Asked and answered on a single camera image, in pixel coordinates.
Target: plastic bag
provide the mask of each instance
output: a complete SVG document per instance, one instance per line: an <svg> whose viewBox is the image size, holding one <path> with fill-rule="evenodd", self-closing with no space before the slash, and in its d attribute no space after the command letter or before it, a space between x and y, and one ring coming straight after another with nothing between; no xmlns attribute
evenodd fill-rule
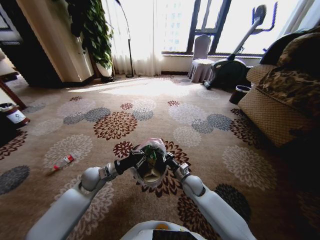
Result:
<svg viewBox="0 0 320 240"><path fill-rule="evenodd" d="M137 168L131 168L133 176L140 184L156 188L167 171L167 150L164 142L161 138L148 138L136 150L144 152L144 159L141 159Z"/></svg>

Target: wicker side panel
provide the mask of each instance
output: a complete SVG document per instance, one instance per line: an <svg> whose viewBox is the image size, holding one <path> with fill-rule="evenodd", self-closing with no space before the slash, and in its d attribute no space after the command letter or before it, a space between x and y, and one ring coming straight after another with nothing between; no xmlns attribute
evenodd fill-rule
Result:
<svg viewBox="0 0 320 240"><path fill-rule="evenodd" d="M306 134L316 125L311 119L262 94L255 87L238 106L277 147L294 140L297 132Z"/></svg>
<svg viewBox="0 0 320 240"><path fill-rule="evenodd" d="M258 64L248 71L246 79L253 84L258 84L260 80L272 69L276 68L275 65Z"/></svg>

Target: potted plant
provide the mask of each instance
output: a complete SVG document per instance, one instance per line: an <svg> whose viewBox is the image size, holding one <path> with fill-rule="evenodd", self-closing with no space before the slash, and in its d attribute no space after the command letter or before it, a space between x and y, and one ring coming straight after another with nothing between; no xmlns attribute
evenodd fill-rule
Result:
<svg viewBox="0 0 320 240"><path fill-rule="evenodd" d="M102 81L112 81L111 39L113 30L106 25L101 0L65 0L71 17L71 32L82 36L82 48L92 54Z"/></svg>

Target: green leaves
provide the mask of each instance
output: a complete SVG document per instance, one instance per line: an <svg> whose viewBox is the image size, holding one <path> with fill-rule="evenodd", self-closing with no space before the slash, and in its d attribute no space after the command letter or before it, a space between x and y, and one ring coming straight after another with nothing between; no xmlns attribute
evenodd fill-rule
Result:
<svg viewBox="0 0 320 240"><path fill-rule="evenodd" d="M72 19L71 32L82 33L82 48L87 48L96 63L105 68L112 66L111 39L114 31L106 25L101 0L65 0Z"/></svg>

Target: window frame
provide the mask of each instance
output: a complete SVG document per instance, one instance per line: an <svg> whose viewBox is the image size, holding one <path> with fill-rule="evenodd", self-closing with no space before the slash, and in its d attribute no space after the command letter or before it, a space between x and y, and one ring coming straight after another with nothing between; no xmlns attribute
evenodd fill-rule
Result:
<svg viewBox="0 0 320 240"><path fill-rule="evenodd" d="M201 0L195 0L186 51L162 51L161 53L163 55L193 55L194 54L193 53L193 46L194 46L194 42L195 42L195 37L199 36L199 35L206 34L208 36L213 36L213 41L212 41L212 43L210 43L211 47L208 52L208 56L220 56L220 57L229 56L231 53L216 52L216 50L217 50L217 46L218 46L218 43L220 40L221 33L223 31L223 28L224 28L224 25L226 22L226 18L227 18L228 12L229 12L231 1L232 0L223 0L214 28L204 28L204 25L206 25L206 20L207 20L206 17L208 17L208 15L207 15L206 17L204 17L204 23L202 25L202 29L196 29L197 23L198 23L198 14L199 14L199 10L200 10ZM239 56L239 57L262 57L263 54L238 53L237 56Z"/></svg>

